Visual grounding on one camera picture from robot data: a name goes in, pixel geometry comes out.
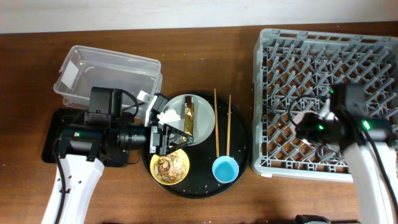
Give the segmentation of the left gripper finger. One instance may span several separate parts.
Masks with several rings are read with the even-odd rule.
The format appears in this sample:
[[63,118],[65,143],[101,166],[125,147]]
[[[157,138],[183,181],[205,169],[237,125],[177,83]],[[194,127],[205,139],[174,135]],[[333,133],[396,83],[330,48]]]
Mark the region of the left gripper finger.
[[193,143],[192,139],[182,141],[180,143],[175,143],[175,142],[167,142],[161,147],[161,155],[166,156],[178,149],[185,148],[186,146],[190,145]]
[[164,124],[163,128],[169,139],[193,140],[193,136],[191,134],[187,134],[169,124]]

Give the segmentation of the food scraps and rice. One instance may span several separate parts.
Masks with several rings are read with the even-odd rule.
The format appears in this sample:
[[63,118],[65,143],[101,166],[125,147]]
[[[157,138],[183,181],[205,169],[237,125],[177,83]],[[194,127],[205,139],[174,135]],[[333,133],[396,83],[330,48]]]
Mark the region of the food scraps and rice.
[[153,165],[154,175],[168,184],[175,184],[182,180],[188,172],[185,159],[177,152],[160,156]]

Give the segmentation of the yellow bowl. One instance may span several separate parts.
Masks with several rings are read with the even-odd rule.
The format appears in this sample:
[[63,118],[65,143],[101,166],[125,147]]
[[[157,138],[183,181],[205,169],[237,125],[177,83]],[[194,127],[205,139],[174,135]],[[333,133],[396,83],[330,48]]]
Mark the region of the yellow bowl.
[[[183,151],[182,149],[178,149],[178,150],[176,150],[176,151],[174,151],[174,152],[179,153],[179,154],[185,159],[185,161],[186,161],[186,163],[187,163],[187,165],[188,165],[188,171],[189,171],[189,169],[190,169],[190,161],[189,161],[189,158],[188,158],[187,154],[185,153],[185,151]],[[175,183],[175,184],[168,184],[168,183],[166,183],[166,182],[161,181],[161,180],[158,179],[157,177],[155,177],[153,165],[154,165],[155,161],[156,161],[159,157],[160,157],[160,156],[158,156],[158,155],[156,155],[156,154],[153,155],[153,156],[152,156],[152,159],[150,160],[150,165],[149,165],[149,167],[150,167],[150,173],[151,173],[152,177],[153,177],[158,183],[164,184],[164,185],[175,185],[175,184],[181,182],[184,178],[186,178],[187,175],[186,175],[182,180],[178,181],[178,182]]]

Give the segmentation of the gold snack wrapper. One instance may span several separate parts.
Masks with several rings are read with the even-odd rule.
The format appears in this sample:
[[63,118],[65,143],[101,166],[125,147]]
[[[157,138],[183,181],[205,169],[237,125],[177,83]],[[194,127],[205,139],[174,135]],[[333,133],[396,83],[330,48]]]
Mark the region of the gold snack wrapper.
[[193,136],[195,110],[194,110],[193,98],[191,96],[185,97],[184,115],[185,115],[184,132]]

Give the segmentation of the blue plastic cup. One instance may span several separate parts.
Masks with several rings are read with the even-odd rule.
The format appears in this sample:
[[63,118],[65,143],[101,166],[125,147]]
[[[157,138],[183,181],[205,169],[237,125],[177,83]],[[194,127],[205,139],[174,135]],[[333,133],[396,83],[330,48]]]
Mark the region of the blue plastic cup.
[[221,156],[214,161],[212,173],[219,183],[227,184],[237,178],[239,165],[232,157]]

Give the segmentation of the pink plastic cup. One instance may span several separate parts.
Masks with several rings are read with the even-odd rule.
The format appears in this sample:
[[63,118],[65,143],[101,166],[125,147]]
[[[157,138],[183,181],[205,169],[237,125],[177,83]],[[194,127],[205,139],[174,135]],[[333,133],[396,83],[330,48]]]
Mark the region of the pink plastic cup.
[[290,125],[290,129],[292,130],[293,133],[295,132],[295,124],[299,124],[304,119],[304,116],[310,113],[315,113],[315,112],[311,110],[301,111],[298,112],[295,116],[293,116],[294,123]]

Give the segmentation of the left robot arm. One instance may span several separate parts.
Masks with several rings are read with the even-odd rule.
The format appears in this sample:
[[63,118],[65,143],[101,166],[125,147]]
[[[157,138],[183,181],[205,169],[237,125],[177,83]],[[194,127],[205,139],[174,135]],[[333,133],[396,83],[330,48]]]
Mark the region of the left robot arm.
[[88,110],[52,144],[57,171],[43,223],[83,223],[104,168],[128,165],[131,151],[164,156],[192,144],[191,134],[156,121],[167,102],[160,93],[93,87]]

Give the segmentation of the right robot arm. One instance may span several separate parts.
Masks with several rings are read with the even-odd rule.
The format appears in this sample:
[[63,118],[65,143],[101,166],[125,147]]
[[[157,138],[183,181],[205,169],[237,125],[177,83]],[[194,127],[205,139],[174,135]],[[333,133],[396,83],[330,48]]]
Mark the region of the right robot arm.
[[351,171],[362,223],[397,223],[397,154],[389,121],[372,118],[364,88],[357,83],[331,86],[321,97],[328,109],[289,116],[290,128],[305,143],[338,146]]

